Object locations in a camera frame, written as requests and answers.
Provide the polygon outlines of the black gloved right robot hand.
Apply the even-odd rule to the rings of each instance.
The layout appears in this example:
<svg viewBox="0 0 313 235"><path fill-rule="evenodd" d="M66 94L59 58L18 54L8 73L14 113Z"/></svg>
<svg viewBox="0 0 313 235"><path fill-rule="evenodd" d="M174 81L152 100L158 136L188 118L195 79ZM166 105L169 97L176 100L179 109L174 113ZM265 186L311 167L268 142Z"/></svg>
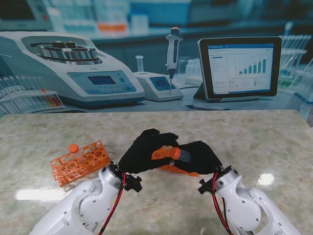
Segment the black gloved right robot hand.
<svg viewBox="0 0 313 235"><path fill-rule="evenodd" d="M221 161L210 148L202 141L194 141L180 145L179 148L190 153L190 161L175 161L174 166L188 173L211 174L222 166Z"/></svg>

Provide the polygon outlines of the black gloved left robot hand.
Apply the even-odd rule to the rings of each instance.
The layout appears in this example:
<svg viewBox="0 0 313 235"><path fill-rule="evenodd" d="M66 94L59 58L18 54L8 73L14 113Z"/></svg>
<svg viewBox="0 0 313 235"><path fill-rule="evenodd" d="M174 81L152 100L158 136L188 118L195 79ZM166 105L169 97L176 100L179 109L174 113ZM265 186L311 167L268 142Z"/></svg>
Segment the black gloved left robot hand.
<svg viewBox="0 0 313 235"><path fill-rule="evenodd" d="M138 174L169 165L173 161L172 158L153 160L152 154L164 146L178 147L178 138L178 135L174 133L160 133L154 128L143 131L120 159L119 170L129 174Z"/></svg>

